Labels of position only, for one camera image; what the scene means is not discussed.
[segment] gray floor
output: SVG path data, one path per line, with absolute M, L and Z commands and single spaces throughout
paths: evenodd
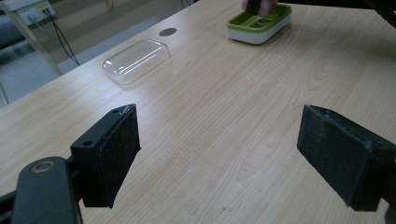
M 155 24 L 154 19 L 143 21 L 120 34 L 114 35 L 101 44 L 81 52 L 76 57 L 83 64 L 153 24 Z M 77 67 L 71 60 L 59 63 L 58 66 L 64 73 Z M 0 108 L 37 90 L 57 77 L 58 74 L 47 60 L 40 53 L 34 51 L 27 41 L 1 49 Z

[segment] wooden tabletop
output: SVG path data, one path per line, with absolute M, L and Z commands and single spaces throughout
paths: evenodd
M 296 143 L 305 104 L 396 143 L 396 30 L 372 10 L 291 6 L 290 25 L 253 46 L 226 37 L 240 0 L 199 1 L 1 109 L 0 195 L 136 104 L 142 150 L 114 208 L 82 205 L 85 223 L 385 223 L 385 201 L 346 207 Z M 171 58 L 127 86 L 107 78 L 104 60 L 145 38 Z

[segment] power cord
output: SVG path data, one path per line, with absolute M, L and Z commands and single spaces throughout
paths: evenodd
M 46 29 L 41 27 L 36 18 L 33 15 L 29 15 L 28 19 L 37 26 L 38 29 L 40 29 L 46 36 L 48 36 L 52 41 L 60 45 L 63 49 L 64 52 L 67 54 L 67 56 L 78 66 L 80 66 L 80 63 L 78 59 L 76 58 L 76 55 L 74 54 L 73 50 L 71 49 L 66 37 L 64 36 L 64 33 L 62 30 L 59 28 L 59 26 L 56 24 L 55 20 L 53 19 L 52 15 L 50 15 L 50 11 L 48 9 L 44 9 L 43 13 L 45 13 L 51 20 L 52 25 L 55 29 L 55 33 L 57 35 L 57 38 L 54 37 L 52 34 L 50 34 Z

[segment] transparent tray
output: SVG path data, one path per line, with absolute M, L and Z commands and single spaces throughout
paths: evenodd
M 125 85 L 142 77 L 168 58 L 170 53 L 165 44 L 144 39 L 107 59 L 102 68 L 109 78 Z

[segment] light wood surface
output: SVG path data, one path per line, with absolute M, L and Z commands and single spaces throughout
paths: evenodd
M 0 110 L 0 194 L 112 108 L 137 105 L 142 150 L 112 210 L 86 223 L 385 223 L 357 213 L 296 148 L 305 104 L 396 143 L 396 30 L 371 10 L 292 5 L 259 46 L 225 35 L 239 0 L 202 0 Z M 177 28 L 174 35 L 158 33 Z M 144 38 L 171 58 L 120 87 L 102 62 Z

